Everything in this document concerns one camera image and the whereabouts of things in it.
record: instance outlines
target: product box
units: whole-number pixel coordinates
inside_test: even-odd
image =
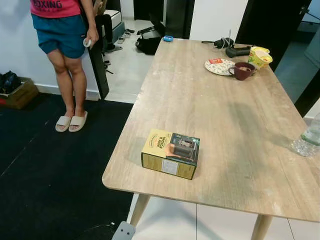
[[[197,167],[200,139],[152,129],[141,152],[147,169],[192,179]]]
[[[37,87],[30,78],[19,77],[19,79],[21,79],[22,84],[12,93],[0,93],[0,107],[4,106],[13,109],[22,109],[39,93]]]

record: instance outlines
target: hand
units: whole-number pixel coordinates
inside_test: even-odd
[[[95,45],[95,43],[99,40],[99,34],[97,31],[96,26],[89,27],[88,32],[86,33],[86,39],[85,42],[87,43],[89,40],[92,41],[90,50]]]

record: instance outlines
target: person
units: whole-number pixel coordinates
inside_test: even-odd
[[[88,21],[88,29],[82,19],[81,5]],[[79,131],[88,113],[84,109],[87,80],[81,56],[85,43],[91,40],[91,48],[98,41],[92,0],[30,0],[33,27],[38,45],[52,63],[66,112],[55,125],[58,132],[69,129]]]
[[[104,26],[105,38],[106,38],[106,46],[103,49],[107,53],[111,53],[114,51],[121,50],[121,46],[114,45],[112,42],[113,32],[112,32],[112,20],[111,16],[108,14],[104,14],[106,9],[107,0],[95,0],[93,6],[93,12],[95,13],[95,23],[96,28],[99,34],[99,38],[103,39],[102,36],[102,26]]]

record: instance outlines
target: black carpet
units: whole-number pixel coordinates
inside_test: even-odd
[[[126,220],[132,194],[101,178],[132,104],[85,107],[75,133],[55,131],[64,114],[58,95],[40,94],[24,110],[0,108],[0,239],[109,240]]]

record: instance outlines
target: wooden table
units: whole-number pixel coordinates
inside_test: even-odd
[[[228,59],[211,44],[161,42],[103,184],[139,193],[134,226],[150,196],[256,213],[252,240],[264,238],[272,216],[319,222],[320,157],[290,147],[306,124],[269,67],[238,81],[204,68],[220,57]],[[152,128],[200,138],[193,180],[142,168]]]

